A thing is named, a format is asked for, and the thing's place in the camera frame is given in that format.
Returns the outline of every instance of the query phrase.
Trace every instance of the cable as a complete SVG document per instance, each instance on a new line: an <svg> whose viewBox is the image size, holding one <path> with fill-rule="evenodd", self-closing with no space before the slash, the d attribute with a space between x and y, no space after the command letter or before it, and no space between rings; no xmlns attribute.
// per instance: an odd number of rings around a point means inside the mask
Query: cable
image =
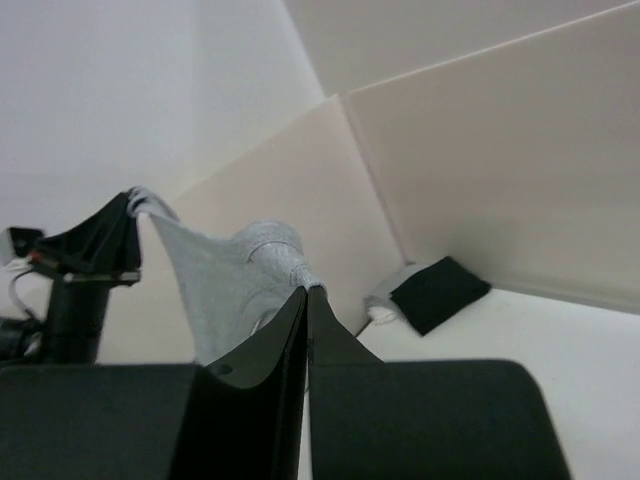
<svg viewBox="0 0 640 480"><path fill-rule="evenodd" d="M38 320L36 312L29 308L27 304L20 299L20 297L18 296L18 291L16 290L16 284L18 283L18 280L20 280L25 275L29 275L31 272L33 272L33 269L24 271L11 279L11 283L9 284L9 297L11 298L13 304L18 307L27 317L33 320Z"/></svg>

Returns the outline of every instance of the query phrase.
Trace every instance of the black cloth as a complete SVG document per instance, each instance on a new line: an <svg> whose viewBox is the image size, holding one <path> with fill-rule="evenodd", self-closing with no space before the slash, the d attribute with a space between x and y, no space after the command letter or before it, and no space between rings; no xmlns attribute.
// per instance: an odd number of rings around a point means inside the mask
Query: black cloth
<svg viewBox="0 0 640 480"><path fill-rule="evenodd" d="M409 277L391 292L391 300L424 336L490 290L489 283L445 257Z"/></svg>

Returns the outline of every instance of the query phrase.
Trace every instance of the folded black cloth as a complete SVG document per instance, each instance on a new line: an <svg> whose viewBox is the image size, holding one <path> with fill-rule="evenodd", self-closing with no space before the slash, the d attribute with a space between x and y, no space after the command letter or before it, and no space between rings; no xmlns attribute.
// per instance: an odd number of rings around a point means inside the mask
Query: folded black cloth
<svg viewBox="0 0 640 480"><path fill-rule="evenodd" d="M391 292L391 300L424 336L490 290L489 283L445 257L409 277Z"/></svg>

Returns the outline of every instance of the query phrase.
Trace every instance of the black cylinder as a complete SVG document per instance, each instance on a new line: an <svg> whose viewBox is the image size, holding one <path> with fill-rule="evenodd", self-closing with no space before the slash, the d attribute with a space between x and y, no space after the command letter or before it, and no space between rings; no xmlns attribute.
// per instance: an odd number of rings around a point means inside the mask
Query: black cylinder
<svg viewBox="0 0 640 480"><path fill-rule="evenodd" d="M106 282L54 280L42 332L42 363L95 363L110 288Z"/></svg>

